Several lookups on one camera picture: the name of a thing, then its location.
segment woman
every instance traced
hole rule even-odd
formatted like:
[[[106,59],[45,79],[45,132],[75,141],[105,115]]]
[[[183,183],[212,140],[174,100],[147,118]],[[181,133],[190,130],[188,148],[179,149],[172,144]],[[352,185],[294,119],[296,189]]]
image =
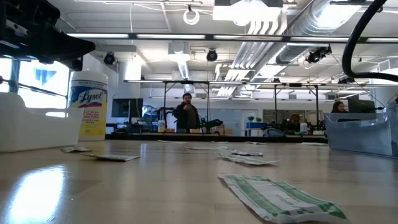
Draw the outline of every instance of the woman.
[[[331,111],[332,113],[348,113],[344,109],[344,103],[341,101],[336,101],[335,104],[333,104],[333,109]]]

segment clear plastic bin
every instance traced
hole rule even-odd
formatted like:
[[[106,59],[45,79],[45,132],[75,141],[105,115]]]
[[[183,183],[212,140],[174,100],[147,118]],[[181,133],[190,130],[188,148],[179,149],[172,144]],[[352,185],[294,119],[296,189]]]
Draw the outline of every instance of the clear plastic bin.
[[[398,157],[395,101],[379,114],[324,113],[330,149]]]

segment security camera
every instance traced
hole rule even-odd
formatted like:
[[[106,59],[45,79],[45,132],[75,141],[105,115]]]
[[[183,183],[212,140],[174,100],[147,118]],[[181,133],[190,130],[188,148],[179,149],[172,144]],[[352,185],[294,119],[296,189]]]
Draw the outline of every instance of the security camera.
[[[107,65],[114,65],[116,62],[118,62],[118,60],[114,57],[114,52],[108,52],[104,58],[104,63]]]
[[[207,59],[208,62],[214,62],[214,61],[217,60],[217,57],[218,56],[217,56],[216,50],[215,49],[210,49],[209,52],[207,53],[206,59]]]

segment lysol wipes container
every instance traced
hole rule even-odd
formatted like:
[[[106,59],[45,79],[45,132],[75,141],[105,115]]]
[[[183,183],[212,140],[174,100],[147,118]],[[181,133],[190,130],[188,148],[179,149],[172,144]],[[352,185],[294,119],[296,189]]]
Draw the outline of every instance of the lysol wipes container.
[[[84,108],[79,141],[105,139],[108,77],[90,70],[73,72],[68,107]]]

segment ceiling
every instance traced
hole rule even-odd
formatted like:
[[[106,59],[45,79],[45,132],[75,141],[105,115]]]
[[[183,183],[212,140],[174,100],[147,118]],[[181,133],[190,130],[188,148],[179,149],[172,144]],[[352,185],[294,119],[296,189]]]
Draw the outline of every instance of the ceiling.
[[[203,6],[200,9],[212,10],[214,0],[201,0]],[[173,32],[173,33],[195,33],[195,34],[245,34],[249,26],[240,27],[234,25],[231,21],[214,21],[212,16],[200,13],[200,20],[196,25],[188,25],[183,21],[184,11],[166,11],[165,14],[160,6],[149,6],[156,10],[150,10],[140,6],[131,7],[130,23],[130,5],[109,5],[98,2],[75,2],[74,0],[49,0],[53,5],[61,10],[62,19],[57,26],[64,32]],[[288,10],[287,20],[291,21],[295,15],[304,8],[310,0],[296,0],[297,7]],[[166,10],[184,9],[185,6],[168,6]],[[387,1],[384,10],[397,11],[398,1]],[[337,29],[333,35],[349,36],[362,12],[357,12],[347,23]],[[398,36],[396,21],[398,14],[382,12],[376,14],[368,24],[363,35],[377,36]],[[109,45],[135,45],[136,52],[115,52],[120,60],[129,60],[133,55],[139,54],[146,64],[142,67],[142,73],[145,78],[151,78],[156,73],[172,73],[178,70],[177,63],[167,60],[168,45],[171,41],[151,41],[151,40],[102,40],[97,42],[97,51],[99,56],[104,56],[104,47]],[[219,61],[233,60],[241,46],[240,42],[206,42],[191,41],[190,53],[191,60],[188,61],[190,70],[215,70],[216,63],[206,61],[206,54],[209,49],[216,49]],[[331,55],[324,58],[321,63],[312,65],[309,69],[304,63],[303,57],[300,57],[296,64],[298,66],[288,66],[283,72],[281,79],[287,82],[304,82],[310,79],[311,82],[322,82],[334,75],[342,72],[338,63],[341,63],[343,55],[343,44],[332,44],[333,58]],[[355,49],[353,58],[353,68],[355,70],[367,70],[375,63],[384,60],[387,57],[398,56],[398,46],[367,44],[358,45]]]

